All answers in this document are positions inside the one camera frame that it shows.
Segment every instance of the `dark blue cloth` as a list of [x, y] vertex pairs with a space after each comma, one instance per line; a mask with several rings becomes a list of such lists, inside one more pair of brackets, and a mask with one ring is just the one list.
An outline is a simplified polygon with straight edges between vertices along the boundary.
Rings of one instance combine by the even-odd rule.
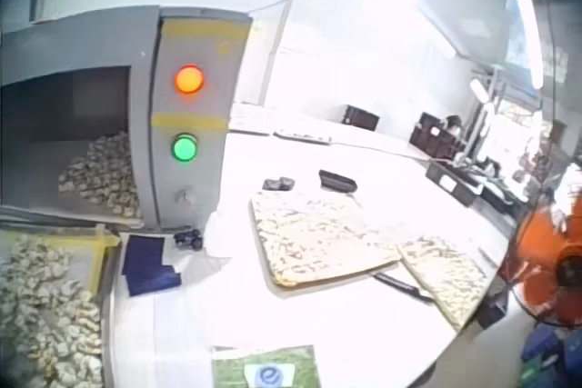
[[143, 272], [162, 265], [164, 238], [130, 235], [125, 249], [123, 275]]
[[130, 235], [122, 274], [130, 296], [174, 288], [182, 284], [172, 265], [162, 265], [164, 238]]

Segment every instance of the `machine opening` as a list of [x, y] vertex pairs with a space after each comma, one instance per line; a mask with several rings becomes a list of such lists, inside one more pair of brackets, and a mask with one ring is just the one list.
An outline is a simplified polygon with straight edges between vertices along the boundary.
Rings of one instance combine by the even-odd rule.
[[138, 222], [128, 137], [129, 67], [74, 70], [2, 87], [2, 205]]

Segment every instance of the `machine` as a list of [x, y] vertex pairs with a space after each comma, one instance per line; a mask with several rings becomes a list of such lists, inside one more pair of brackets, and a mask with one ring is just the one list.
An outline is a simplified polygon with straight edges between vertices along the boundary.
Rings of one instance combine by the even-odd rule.
[[203, 229], [250, 25], [132, 6], [3, 35], [3, 211]]

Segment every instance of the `white countertop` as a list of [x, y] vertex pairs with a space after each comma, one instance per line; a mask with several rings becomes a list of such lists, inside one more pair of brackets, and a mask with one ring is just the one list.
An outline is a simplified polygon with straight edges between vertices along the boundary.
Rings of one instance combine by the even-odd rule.
[[[391, 144], [383, 149], [411, 150], [398, 140], [378, 141]], [[477, 247], [500, 262], [507, 239], [426, 179], [425, 168], [413, 160], [345, 145], [230, 134], [206, 253], [179, 252], [166, 238], [164, 261], [182, 272], [183, 285], [129, 298], [125, 280], [117, 281], [116, 388], [211, 388], [209, 350], [216, 345], [313, 344], [324, 388], [406, 388], [435, 361], [457, 335], [435, 305], [367, 275], [297, 291], [271, 283], [253, 234], [250, 196], [265, 178], [279, 176], [294, 178], [296, 190], [318, 189], [320, 169], [354, 178], [357, 201], [378, 220], [472, 235], [467, 252], [493, 278]], [[390, 273], [414, 282], [402, 266]]]

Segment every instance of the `orange light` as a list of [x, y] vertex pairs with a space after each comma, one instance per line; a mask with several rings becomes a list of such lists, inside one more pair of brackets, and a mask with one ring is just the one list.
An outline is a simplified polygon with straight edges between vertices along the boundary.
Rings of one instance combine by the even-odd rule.
[[199, 91], [203, 84], [204, 75], [194, 65], [185, 65], [176, 73], [176, 89], [184, 95], [191, 95]]

